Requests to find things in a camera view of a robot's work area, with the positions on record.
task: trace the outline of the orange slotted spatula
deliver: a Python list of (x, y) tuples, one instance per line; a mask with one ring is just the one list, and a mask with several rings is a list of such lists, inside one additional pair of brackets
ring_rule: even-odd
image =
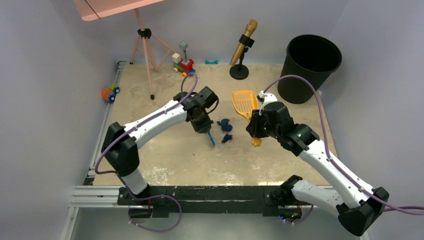
[[(232, 105), (234, 110), (242, 115), (247, 122), (251, 122), (252, 110), (258, 109), (258, 100), (256, 95), (251, 90), (233, 91), (232, 92)], [(262, 140), (256, 137), (252, 137), (251, 143), (255, 147), (259, 147)]]

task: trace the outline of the blue toy wheel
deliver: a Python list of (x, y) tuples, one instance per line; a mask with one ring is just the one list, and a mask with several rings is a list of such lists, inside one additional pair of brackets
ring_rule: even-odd
[(109, 103), (113, 103), (115, 101), (115, 95), (110, 95), (108, 98)]

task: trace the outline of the gold microphone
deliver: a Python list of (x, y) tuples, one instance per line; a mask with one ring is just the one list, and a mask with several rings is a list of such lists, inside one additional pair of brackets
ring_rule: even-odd
[[(244, 31), (244, 35), (246, 37), (250, 37), (252, 35), (252, 33), (256, 30), (256, 27), (258, 26), (258, 21), (256, 21), (255, 19), (250, 19), (249, 23), (246, 25), (246, 31)], [(232, 67), (234, 67), (234, 65), (236, 65), (237, 60), (239, 60), (240, 55), (243, 53), (243, 51), (245, 50), (245, 45), (242, 43), (238, 44), (237, 49), (234, 52), (234, 55), (231, 58), (231, 62), (229, 63)]]

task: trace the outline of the black trash can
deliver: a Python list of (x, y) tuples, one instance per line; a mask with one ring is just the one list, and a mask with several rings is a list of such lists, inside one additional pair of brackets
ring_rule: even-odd
[[(330, 40), (317, 35), (300, 35), (287, 46), (281, 76), (299, 75), (317, 90), (342, 63), (342, 53)], [(292, 104), (307, 102), (314, 93), (297, 78), (279, 81), (278, 94)]]

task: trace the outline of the worn table surface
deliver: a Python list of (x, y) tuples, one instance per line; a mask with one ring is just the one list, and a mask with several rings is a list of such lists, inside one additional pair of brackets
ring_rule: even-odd
[[(295, 174), (316, 185), (327, 185), (326, 180), (311, 166), (283, 149), (272, 138), (263, 139), (260, 147), (251, 145), (246, 132), (247, 121), (238, 115), (232, 105), (231, 93), (238, 90), (263, 90), (280, 76), (282, 65), (247, 65), (250, 75), (245, 80), (235, 80), (229, 75), (229, 65), (196, 64), (199, 76), (196, 90), (210, 87), (219, 97), (219, 106), (210, 114), (216, 122), (230, 119), (233, 140), (221, 143), (224, 132), (217, 124), (210, 133), (217, 142), (214, 147), (206, 134), (193, 131), (190, 123), (169, 128), (146, 143), (139, 151), (144, 178), (151, 185), (275, 185)], [(113, 103), (110, 123), (121, 125), (136, 121), (161, 108), (180, 91), (183, 77), (165, 65), (159, 72), (152, 72), (155, 99), (150, 100), (145, 65), (127, 64), (120, 80), (121, 92)], [(184, 90), (189, 90), (193, 79), (188, 79)], [(270, 92), (278, 96), (277, 85)], [(287, 105), (295, 123), (304, 123), (322, 136), (320, 117), (315, 98), (304, 104)], [(325, 119), (330, 150), (335, 153), (333, 139)], [(111, 170), (104, 159), (100, 170)], [(121, 185), (113, 174), (97, 175), (94, 185)]]

